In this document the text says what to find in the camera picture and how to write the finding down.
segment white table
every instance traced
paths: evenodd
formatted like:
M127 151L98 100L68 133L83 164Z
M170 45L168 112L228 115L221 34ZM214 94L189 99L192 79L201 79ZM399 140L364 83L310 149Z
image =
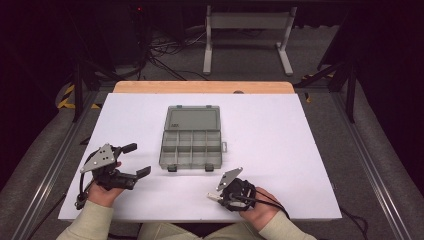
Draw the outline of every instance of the white table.
M217 105L222 140L228 144L221 169L178 170L159 166L162 134L170 105ZM273 193L293 220L337 219L341 213L297 94L109 94L81 164L59 214L73 220L79 169L90 153L106 142L137 143L121 154L120 171L135 174L152 167L134 190L115 202L114 219L127 222L236 222L230 212L206 197L216 193L224 172L243 167L239 175ZM91 173L86 174L86 182Z

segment cable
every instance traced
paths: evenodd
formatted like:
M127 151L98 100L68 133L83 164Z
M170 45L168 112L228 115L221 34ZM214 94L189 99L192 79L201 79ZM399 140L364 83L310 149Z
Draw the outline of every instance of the cable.
M209 81L209 79L205 78L204 76L202 76L201 74L198 74L197 72L192 72L192 71L185 71L185 70L174 70L175 72L184 72L184 73L191 73L194 75L199 76L200 78L202 78L203 80Z
M98 151L92 152L87 160L85 160L84 165L97 153ZM90 188L91 184L93 184L94 179L92 179L87 186L85 187L85 189L83 189L84 186L84 175L85 173L81 173L81 177L80 177L80 184L79 184L79 194L77 196L77 201L75 202L75 207L77 208L77 210L81 210L84 207L85 201L88 198L88 193L87 190Z
M187 81L187 79L185 79L183 76L181 76L180 74L178 74L177 72L175 72L174 70L172 70L170 67L168 67L163 62L159 61L157 58L155 58L153 56L150 56L149 57L149 61L150 61L150 63L152 63L153 66L158 67L160 69L163 69L163 70L167 71L169 74L171 74L176 79Z
M367 232L368 232L368 222L365 218L362 217L358 217L355 216L351 213L349 213L348 211L346 211L343 207L340 207L340 211L342 211L342 213L344 213L346 216L348 216L350 218L350 220L352 220L353 223L355 223L355 225L359 228L359 230L362 233L362 236L364 237L365 240L368 240L368 236L367 236ZM364 224L364 226L362 227L357 220L362 221L362 223Z
M50 214L56 209L57 206L59 206L59 204L65 199L66 194L68 193L68 189L66 189L65 192L63 192L62 196L60 197L60 199L53 205L53 207L50 209L50 211L48 211L46 213L46 215L43 217L43 219L41 219L41 221L37 224L37 226L35 226L35 228L32 230L32 232L30 233L30 235L28 236L27 240L30 240L34 234L37 232L37 230L41 227L41 225L44 223L44 221L46 221L46 219L50 216Z
M179 53L180 51L182 51L184 48L189 47L195 43L199 43L200 42L199 39L202 38L202 36L205 34L206 32L203 32L194 40L190 40L190 38L187 38L186 40L184 40L183 44L177 43L175 41L161 41L158 38L159 39L158 42L152 42L150 44L150 49L159 53L159 55L155 55L155 57L160 57L160 56L163 56L164 54L175 55Z
M286 215L287 219L290 219L288 212L286 211L286 209L281 204L275 204L275 203L259 200L259 199L256 199L256 198L249 198L249 197L243 197L243 196L234 196L234 198L237 199L237 200L247 200L247 201L263 203L263 204L266 204L266 205L269 205L269 206L276 207L276 208L280 209L281 211L283 211L283 213Z
M88 48L88 45L87 45L86 41L84 40L84 38L82 37L82 35L81 35L81 33L80 33L80 31L79 31L79 29L78 29L78 27L77 27L76 23L75 23L75 20L74 20L74 18L72 17L71 12L69 11L69 9L68 9L67 7L64 7L64 9L66 10L66 13L67 13L67 15L68 15L68 17L69 17L69 20L70 20L70 21L71 21L71 23L72 23L72 27L73 27L73 29L75 30L76 35L77 35L77 36L78 36L78 38L81 40L81 43L82 43L82 45L83 45L83 47L84 47L84 50L85 50L85 53L88 55L89 59L90 59L91 61L93 61L93 57L91 56L91 53L90 53L89 48ZM141 71L141 69L142 69L143 67L144 67L144 64L143 64L143 63L140 63L140 64L139 64L139 66L138 66L135 70L132 70L132 71L129 71L129 72L127 72L127 73L123 73L123 74L121 74L121 75L117 75L117 76L119 76L119 78L122 78L122 79L128 78L128 77L130 77L130 76L135 75L137 72ZM116 79L111 78L110 76L97 76L97 77L98 77L100 80L103 80L103 81L116 81Z
M278 205L280 205L280 206L283 206L283 205L281 205L281 203L279 203L278 201L275 201L274 199L270 198L269 196L265 195L264 193L259 192L258 190L256 190L256 192L257 192L257 193L259 193L259 194L261 194L262 196L264 196L264 197L268 198L269 200L271 200L271 201L275 202L276 204L278 204Z

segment clear plastic box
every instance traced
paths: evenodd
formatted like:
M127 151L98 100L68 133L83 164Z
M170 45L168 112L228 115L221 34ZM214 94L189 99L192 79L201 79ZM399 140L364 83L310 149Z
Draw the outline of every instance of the clear plastic box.
M170 106L159 159L162 169L205 169L222 165L221 120L218 106Z

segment beige sleeve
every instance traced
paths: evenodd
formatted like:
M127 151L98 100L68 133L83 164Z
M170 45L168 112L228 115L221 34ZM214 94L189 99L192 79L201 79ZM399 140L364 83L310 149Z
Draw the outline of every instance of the beige sleeve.
M87 201L77 219L57 239L107 239L112 216L113 208Z
M267 240L316 240L302 232L282 211L279 211L259 234Z

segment metal stand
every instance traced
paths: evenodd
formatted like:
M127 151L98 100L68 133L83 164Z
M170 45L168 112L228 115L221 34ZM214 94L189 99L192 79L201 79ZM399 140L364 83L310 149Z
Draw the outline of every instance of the metal stand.
M314 74L312 77L307 78L306 80L293 84L295 88L304 88L313 82L316 82L328 74L334 73L333 79L328 84L328 90L330 92L339 92L343 85L348 81L347 86L347 99L346 99L346 114L351 123L354 123L353 118L353 105L355 100L355 87L356 87L356 64L352 62L339 62L335 65L329 66L318 73Z
M286 46L293 26L296 10L297 8L293 7L289 13L224 13L212 12L211 6L208 6L206 11L206 50L203 73L211 73L212 29L254 28L284 30L284 38L281 42L277 42L276 46L286 75L292 76L293 69L287 57Z
M96 63L88 61L86 59L79 58L74 66L74 84L75 84L75 115L72 122L76 122L83 112L83 80L90 91L97 91L100 84L95 79L94 72L100 72L113 81L123 80L120 76L115 73L104 69Z

